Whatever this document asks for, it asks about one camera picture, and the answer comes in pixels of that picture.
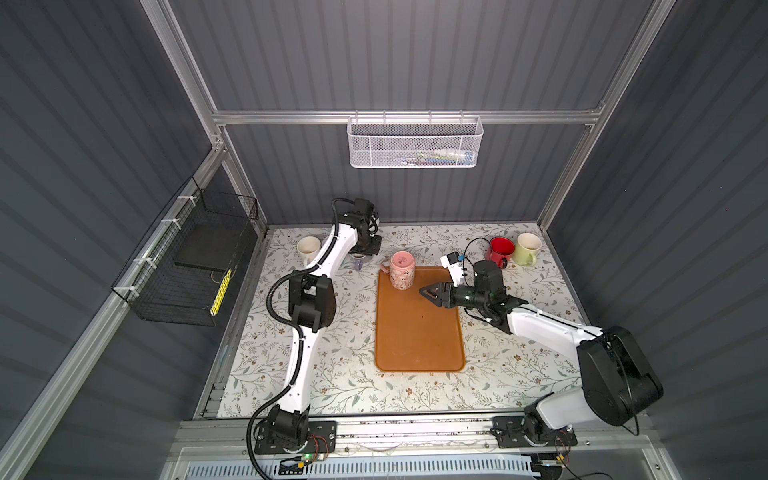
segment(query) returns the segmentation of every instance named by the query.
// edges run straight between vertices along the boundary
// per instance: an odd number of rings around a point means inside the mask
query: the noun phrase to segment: light green mug
[[[520,233],[512,259],[520,266],[534,266],[538,261],[539,250],[541,250],[539,237],[533,233]]]

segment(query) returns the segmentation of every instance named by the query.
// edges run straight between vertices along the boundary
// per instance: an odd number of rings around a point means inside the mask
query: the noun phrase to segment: leaf pattern
[[[417,265],[439,265],[440,257],[462,253],[475,237],[522,232],[541,236],[535,223],[429,225],[381,227],[379,255],[361,271],[350,257],[333,279],[336,318],[319,343],[312,365],[311,413],[411,412],[493,409],[527,405],[549,392],[580,384],[578,367],[536,342],[509,336],[478,322],[460,310],[467,365],[455,373],[387,373],[376,368],[376,280],[379,264],[398,250],[409,251]],[[296,242],[327,229],[277,229],[253,299],[235,361],[224,391],[219,417],[246,417],[283,388],[291,332],[272,320],[264,298],[272,284],[293,268],[300,268]],[[474,242],[469,261],[480,260],[486,245]],[[539,263],[504,270],[510,294],[565,319],[581,321],[575,302],[554,263],[548,245]],[[277,312],[287,311],[287,286],[275,295]]]

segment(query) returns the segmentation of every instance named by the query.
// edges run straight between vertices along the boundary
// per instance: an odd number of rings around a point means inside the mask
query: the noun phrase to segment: corrugated wall panel
[[[342,126],[227,128],[274,224],[328,223],[338,196],[370,199],[385,222],[535,220],[584,131],[489,125],[475,168],[352,168]]]
[[[649,413],[684,478],[768,467],[766,24],[765,2],[679,0],[549,232],[664,383]]]
[[[597,106],[650,0],[172,0],[221,110]]]
[[[210,143],[139,2],[0,2],[0,78],[2,445]],[[154,476],[220,335],[129,317],[28,478]]]

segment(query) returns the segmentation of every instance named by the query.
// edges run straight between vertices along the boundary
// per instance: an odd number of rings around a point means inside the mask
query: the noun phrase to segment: orange cutting board
[[[423,286],[450,282],[440,266],[416,267],[413,286],[397,290],[379,272],[376,366],[384,372],[458,372],[466,364],[458,309],[435,306]]]

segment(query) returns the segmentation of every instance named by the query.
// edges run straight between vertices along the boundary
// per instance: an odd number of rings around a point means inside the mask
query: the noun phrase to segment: yellow object
[[[219,292],[216,294],[213,306],[210,308],[211,316],[216,316],[221,308],[221,303],[224,301],[224,294],[227,292],[227,287],[230,285],[230,278],[232,277],[232,269],[227,270],[227,275],[221,279],[221,285],[219,285]]]
[[[541,250],[541,239],[533,233],[521,233],[518,236],[515,252],[512,259],[520,266],[534,266],[538,261],[538,252]]]

